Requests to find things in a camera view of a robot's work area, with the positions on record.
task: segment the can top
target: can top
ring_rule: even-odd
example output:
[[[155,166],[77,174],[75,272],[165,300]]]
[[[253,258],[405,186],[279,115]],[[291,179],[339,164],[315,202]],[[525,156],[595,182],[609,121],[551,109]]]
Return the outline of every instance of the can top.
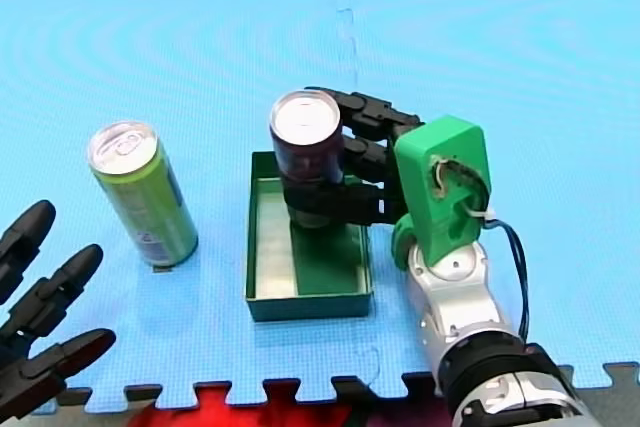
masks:
[[[99,130],[89,141],[87,155],[93,169],[124,175],[147,165],[158,148],[153,129],[142,122],[116,122]]]
[[[271,129],[293,145],[313,145],[328,139],[340,125],[340,108],[319,90],[291,92],[273,105]]]

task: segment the robotic arm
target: robotic arm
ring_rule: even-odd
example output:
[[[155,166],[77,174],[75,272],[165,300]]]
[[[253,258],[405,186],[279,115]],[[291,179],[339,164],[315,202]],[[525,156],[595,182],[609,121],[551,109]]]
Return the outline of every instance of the robotic arm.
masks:
[[[0,237],[1,304],[22,282],[54,218],[53,205],[40,201]],[[29,358],[34,341],[60,324],[101,262],[98,245],[82,249],[50,278],[39,279],[9,310],[9,319],[0,326],[0,423],[21,419],[61,393],[66,378],[91,365],[115,342],[112,331],[96,329]]]
[[[452,426],[600,427],[542,347],[526,344],[524,251],[515,231],[489,213],[482,130],[454,117],[423,123],[360,93],[308,89],[338,104],[355,136],[343,134],[345,170],[369,183],[287,181],[285,202],[339,222],[394,225],[393,257],[407,272],[420,339]],[[507,233],[518,268],[519,331],[488,289],[489,260],[478,239],[495,227]]]

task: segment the blue foam mat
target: blue foam mat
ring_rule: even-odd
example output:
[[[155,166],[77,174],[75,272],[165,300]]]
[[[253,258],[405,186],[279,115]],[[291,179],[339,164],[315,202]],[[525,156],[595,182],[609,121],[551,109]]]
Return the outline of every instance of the blue foam mat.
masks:
[[[255,325],[243,300],[250,153],[270,148],[277,96],[359,89],[425,120],[453,113],[486,131],[495,208],[525,242],[531,340],[610,383],[604,362],[640,360],[640,16],[635,0],[0,0],[0,225],[42,197],[58,220],[29,282],[90,242],[106,255],[46,343],[98,326],[118,342],[69,381],[90,412],[126,408],[124,388],[161,385],[191,407],[194,385],[231,382],[262,402],[266,379],[298,399],[335,397],[355,376],[383,397],[427,371],[389,229],[371,229],[375,301],[365,319]],[[121,118],[164,139],[201,234],[170,274],[138,260],[84,158]],[[483,239],[492,288],[515,320],[506,241]]]

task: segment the aluminum can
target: aluminum can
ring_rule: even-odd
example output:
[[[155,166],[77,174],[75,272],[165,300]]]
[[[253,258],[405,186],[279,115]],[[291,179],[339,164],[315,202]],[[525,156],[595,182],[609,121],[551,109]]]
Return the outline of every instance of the aluminum can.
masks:
[[[280,175],[293,183],[339,184],[344,180],[344,140],[340,108],[327,93],[291,92],[271,109],[270,130]],[[305,228],[324,227],[331,219],[289,208]]]
[[[153,129],[123,121],[98,131],[87,149],[89,166],[138,251],[151,265],[184,261],[198,234],[171,163]]]

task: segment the wire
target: wire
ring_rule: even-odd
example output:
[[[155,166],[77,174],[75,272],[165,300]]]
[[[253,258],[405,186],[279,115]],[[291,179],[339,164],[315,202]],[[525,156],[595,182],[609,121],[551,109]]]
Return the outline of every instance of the wire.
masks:
[[[529,335],[529,277],[527,275],[527,261],[524,257],[524,248],[516,231],[506,222],[497,219],[484,222],[484,228],[487,230],[498,227],[501,227],[507,234],[513,260],[518,272],[520,293],[522,294],[522,315],[520,316],[520,329],[518,333],[522,340],[526,342],[527,336]]]
[[[495,214],[489,208],[489,188],[478,172],[455,159],[439,159],[433,166],[433,180],[441,195],[446,195],[442,169],[457,174],[460,180],[471,183],[473,188],[479,191],[480,205],[478,207],[474,206],[473,209],[467,206],[469,215],[474,218],[479,218],[484,229],[492,230],[502,228],[507,234],[511,253],[513,254],[513,261],[518,273],[518,280],[520,281],[520,293],[522,295],[522,315],[520,317],[518,333],[522,340],[526,342],[527,336],[529,335],[529,278],[527,274],[527,261],[520,237],[518,237],[513,227],[494,217]]]

